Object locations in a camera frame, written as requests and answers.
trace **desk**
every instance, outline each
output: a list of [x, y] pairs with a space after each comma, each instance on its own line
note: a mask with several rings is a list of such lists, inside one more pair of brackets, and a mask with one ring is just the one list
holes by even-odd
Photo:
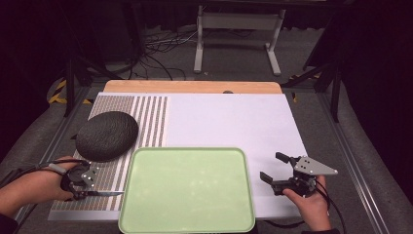
[[[170, 92], [170, 86], [174, 86], [181, 93], [158, 93]], [[265, 94], [254, 94], [257, 92], [256, 88], [261, 86], [267, 86], [269, 89], [264, 92]], [[249, 94], [247, 94], [247, 87], [251, 88]], [[260, 171], [274, 179], [287, 179], [292, 176], [292, 168], [275, 158], [275, 153], [278, 151], [293, 156], [307, 155], [288, 102], [278, 87], [276, 83], [251, 82], [108, 82], [104, 92], [97, 97], [91, 116], [108, 111], [109, 108], [110, 110], [120, 108], [137, 119], [141, 127], [140, 136], [153, 134], [156, 137], [140, 140], [118, 160], [99, 164], [103, 170], [98, 174], [96, 189], [123, 190], [127, 171], [124, 169], [128, 168], [129, 159], [138, 147], [231, 146], [240, 148], [245, 154], [256, 218], [299, 216], [296, 207], [287, 198], [274, 196], [271, 187], [259, 178]], [[222, 90], [227, 89], [234, 93], [243, 90], [244, 93], [221, 94]], [[118, 93], [107, 93], [108, 91], [118, 91]], [[119, 91], [140, 93], [119, 93]], [[132, 108], [125, 108], [127, 102]], [[117, 103], [122, 105], [122, 108], [116, 107]], [[154, 117], [157, 119], [153, 121], [156, 126], [148, 127], [152, 125], [149, 121], [152, 117], [145, 119], [143, 116], [151, 116], [145, 114], [151, 111], [150, 109], [158, 113], [156, 106], [160, 106], [161, 118]], [[158, 133], [161, 134], [156, 134], [153, 129], [158, 129]], [[110, 175], [108, 173], [110, 171], [105, 171], [105, 168], [115, 168], [117, 173]], [[110, 178], [117, 184], [113, 185], [111, 182], [99, 184], [100, 176]], [[73, 203], [55, 202], [49, 220], [116, 221], [121, 204], [122, 196], [103, 199], [89, 197]]]

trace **person's arm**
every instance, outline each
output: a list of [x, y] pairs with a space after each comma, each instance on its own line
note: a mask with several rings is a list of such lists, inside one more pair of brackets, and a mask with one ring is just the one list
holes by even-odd
[[[59, 158], [73, 159], [70, 156]], [[76, 163], [59, 164], [67, 170]], [[38, 204], [51, 200], [65, 201], [73, 197], [71, 192], [60, 188], [61, 175], [50, 171], [37, 171], [23, 175], [0, 189], [0, 222], [17, 227], [13, 220], [21, 207], [28, 204]]]
[[[317, 176], [317, 181], [325, 188], [323, 175]], [[310, 197], [302, 197], [287, 188], [282, 193], [297, 206], [304, 221], [309, 225], [311, 232], [303, 233], [339, 233], [337, 229], [331, 229], [327, 202], [321, 194], [315, 192]]]

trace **gray floor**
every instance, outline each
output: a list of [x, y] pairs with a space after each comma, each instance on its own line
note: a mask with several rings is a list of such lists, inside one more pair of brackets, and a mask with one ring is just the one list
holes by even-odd
[[[185, 71], [187, 80], [284, 83], [291, 75], [303, 73], [302, 66], [321, 33], [321, 30], [297, 29], [281, 32], [276, 47], [276, 56], [282, 70], [281, 77], [272, 74], [263, 50], [263, 43], [269, 35], [262, 32], [254, 32], [245, 38], [228, 32], [210, 33], [206, 38], [201, 74], [194, 74], [192, 71], [196, 49], [193, 41], [188, 41], [168, 53], [157, 53], [152, 56], [165, 67]], [[153, 60], [149, 59], [148, 62], [157, 66]], [[147, 72], [150, 79], [168, 79], [162, 69], [148, 67], [145, 71], [138, 64], [133, 71], [140, 76], [146, 76]], [[183, 80], [181, 72], [171, 70], [170, 73], [174, 80]], [[133, 75], [132, 79], [142, 78]], [[94, 98], [97, 92], [103, 89], [104, 81], [104, 78], [95, 79], [92, 87], [87, 89], [87, 98]], [[359, 125], [348, 102], [345, 87], [342, 86], [340, 96], [340, 124], [332, 124], [330, 116], [325, 113], [323, 101], [329, 97], [329, 91], [325, 95], [319, 95], [304, 89], [305, 87], [309, 86], [304, 84], [304, 87], [301, 87], [303, 89], [297, 91], [296, 101], [291, 97], [291, 90], [283, 91], [309, 156], [339, 171], [338, 176], [327, 179], [327, 187], [331, 198], [343, 214], [348, 233], [411, 233], [412, 206]], [[53, 157], [72, 155], [75, 146], [71, 138], [86, 122], [92, 107], [91, 104], [81, 104], [76, 115], [68, 120], [62, 118], [64, 104], [51, 104], [51, 107], [21, 136], [0, 165], [0, 176], [12, 167], [38, 163], [51, 154]], [[62, 123], [67, 131], [62, 138], [56, 139], [55, 133], [62, 128]], [[55, 147], [50, 147], [51, 142], [57, 142]], [[346, 151], [343, 145], [348, 146], [350, 150]], [[356, 167], [349, 163], [349, 155], [354, 159]], [[357, 172], [360, 172], [361, 177], [354, 176]], [[117, 223], [47, 221], [50, 206], [51, 203], [39, 205], [19, 233], [119, 233]], [[341, 230], [337, 213], [332, 209], [330, 214], [333, 225]], [[299, 218], [277, 222], [291, 223], [296, 220]], [[307, 229], [306, 225], [294, 229], [279, 229], [263, 221], [257, 223], [260, 233], [300, 233]]]

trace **black woven bowl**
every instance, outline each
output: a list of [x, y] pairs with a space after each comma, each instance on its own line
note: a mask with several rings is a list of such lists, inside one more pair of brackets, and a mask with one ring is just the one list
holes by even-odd
[[90, 119], [76, 137], [76, 149], [85, 159], [107, 162], [118, 158], [135, 143], [139, 127], [129, 114], [109, 111]]

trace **light green plastic tray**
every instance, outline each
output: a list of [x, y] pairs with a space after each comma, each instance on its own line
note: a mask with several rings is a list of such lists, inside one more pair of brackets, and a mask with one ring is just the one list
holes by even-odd
[[247, 232], [255, 217], [238, 148], [140, 148], [119, 218], [123, 233]]

